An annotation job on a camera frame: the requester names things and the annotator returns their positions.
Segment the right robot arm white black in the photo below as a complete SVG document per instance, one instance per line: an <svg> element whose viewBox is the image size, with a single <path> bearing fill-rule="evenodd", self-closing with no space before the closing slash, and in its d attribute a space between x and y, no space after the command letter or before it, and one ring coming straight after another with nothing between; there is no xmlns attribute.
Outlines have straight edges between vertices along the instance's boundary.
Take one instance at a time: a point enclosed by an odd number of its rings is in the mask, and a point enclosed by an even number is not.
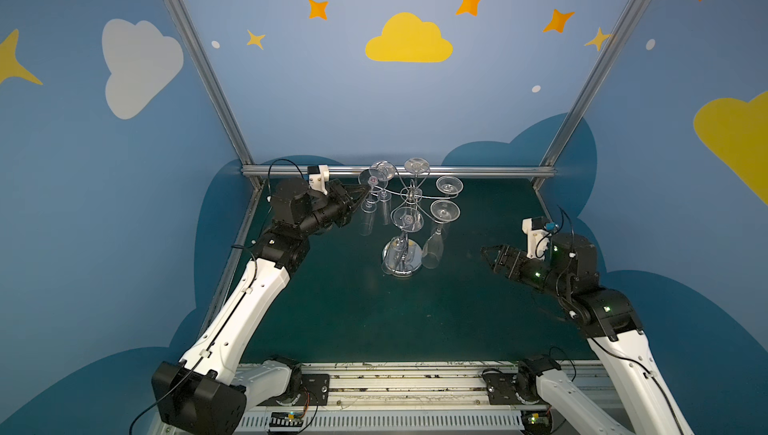
<svg viewBox="0 0 768 435"><path fill-rule="evenodd" d="M519 399L548 404L580 434L692 433L632 303L601 285L598 251L589 239L560 233L528 250L497 245L482 248L481 254L493 273L558 302L601 361L631 426L622 426L585 395L549 356L521 361L515 380Z"/></svg>

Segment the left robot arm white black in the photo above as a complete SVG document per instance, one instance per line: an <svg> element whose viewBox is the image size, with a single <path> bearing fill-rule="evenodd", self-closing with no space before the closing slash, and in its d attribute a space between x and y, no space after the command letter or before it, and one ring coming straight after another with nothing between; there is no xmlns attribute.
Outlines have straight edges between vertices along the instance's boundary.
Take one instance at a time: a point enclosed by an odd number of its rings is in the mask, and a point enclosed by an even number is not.
<svg viewBox="0 0 768 435"><path fill-rule="evenodd" d="M163 423L190 434L232 434L244 413L274 400L307 402L299 363L274 357L236 373L255 330L310 249L310 238L343 227L369 195L367 185L339 180L281 181L272 192L272 220L251 247L244 274L222 309L176 364L152 376L154 404Z"/></svg>

